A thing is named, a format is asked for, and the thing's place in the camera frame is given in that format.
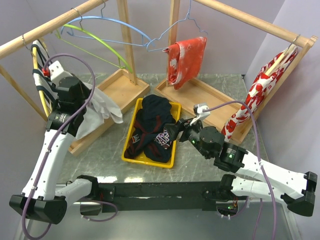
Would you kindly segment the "white graphic tank top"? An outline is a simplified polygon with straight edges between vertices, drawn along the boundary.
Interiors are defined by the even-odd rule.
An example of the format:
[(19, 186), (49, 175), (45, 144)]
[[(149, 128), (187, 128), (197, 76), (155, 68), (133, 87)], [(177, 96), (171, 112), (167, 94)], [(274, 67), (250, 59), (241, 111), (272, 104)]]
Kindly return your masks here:
[[(58, 94), (55, 92), (55, 90), (59, 85), (54, 84), (50, 79), (49, 84), (49, 92), (53, 96), (53, 102), (51, 104), (52, 110), (54, 100), (56, 100), (58, 97)], [(112, 118), (112, 120), (116, 124), (121, 124), (123, 122), (123, 114), (121, 108), (109, 96), (107, 96), (104, 92), (96, 87), (93, 93), (93, 97), (86, 106), (84, 120), (79, 126), (75, 139), (80, 140), (84, 138), (85, 136), (96, 130), (98, 127), (100, 127), (105, 122), (105, 119), (109, 118)]]

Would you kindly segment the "yellow hanger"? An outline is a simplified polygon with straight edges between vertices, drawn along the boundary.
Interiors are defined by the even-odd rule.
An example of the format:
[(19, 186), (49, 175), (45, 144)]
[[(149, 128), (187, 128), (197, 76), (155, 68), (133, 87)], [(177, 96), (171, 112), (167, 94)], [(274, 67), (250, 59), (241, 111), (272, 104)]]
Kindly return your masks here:
[(43, 74), (42, 68), (49, 58), (46, 46), (40, 39), (35, 40), (30, 48), (27, 47), (24, 35), (22, 35), (24, 46), (30, 51), (32, 57), (32, 76), (34, 79), (36, 90), (38, 91), (42, 108), (48, 117), (52, 111), (53, 95), (50, 93), (49, 79)]

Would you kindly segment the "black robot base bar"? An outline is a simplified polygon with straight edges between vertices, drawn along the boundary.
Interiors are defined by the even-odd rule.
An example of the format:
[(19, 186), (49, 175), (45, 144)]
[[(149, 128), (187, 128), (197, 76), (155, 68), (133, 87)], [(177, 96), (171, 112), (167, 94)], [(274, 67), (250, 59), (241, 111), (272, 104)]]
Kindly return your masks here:
[(103, 201), (119, 211), (215, 211), (217, 202), (244, 200), (231, 192), (231, 181), (100, 183), (98, 194), (81, 201)]

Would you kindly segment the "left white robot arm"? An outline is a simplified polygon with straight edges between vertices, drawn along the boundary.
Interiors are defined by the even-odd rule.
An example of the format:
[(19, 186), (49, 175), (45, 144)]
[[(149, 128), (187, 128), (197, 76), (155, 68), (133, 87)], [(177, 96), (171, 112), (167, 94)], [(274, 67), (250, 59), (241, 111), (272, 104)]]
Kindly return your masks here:
[(85, 105), (92, 91), (76, 76), (68, 76), (60, 80), (56, 92), (33, 173), (21, 194), (12, 195), (9, 201), (9, 206), (22, 219), (55, 225), (73, 203), (82, 198), (94, 201), (100, 195), (97, 178), (87, 175), (79, 176), (61, 190), (56, 189), (63, 161), (84, 121)]

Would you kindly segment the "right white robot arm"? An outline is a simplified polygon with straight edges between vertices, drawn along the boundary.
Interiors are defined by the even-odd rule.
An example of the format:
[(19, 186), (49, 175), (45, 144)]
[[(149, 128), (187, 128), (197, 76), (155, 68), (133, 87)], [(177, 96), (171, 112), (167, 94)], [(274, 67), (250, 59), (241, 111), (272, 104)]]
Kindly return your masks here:
[(214, 126), (204, 127), (200, 120), (190, 122), (180, 119), (165, 124), (164, 129), (171, 140), (189, 141), (205, 159), (213, 159), (214, 166), (226, 172), (218, 188), (207, 190), (206, 195), (220, 202), (260, 198), (280, 203), (300, 216), (313, 215), (317, 174), (294, 172), (258, 159), (252, 152), (225, 142)]

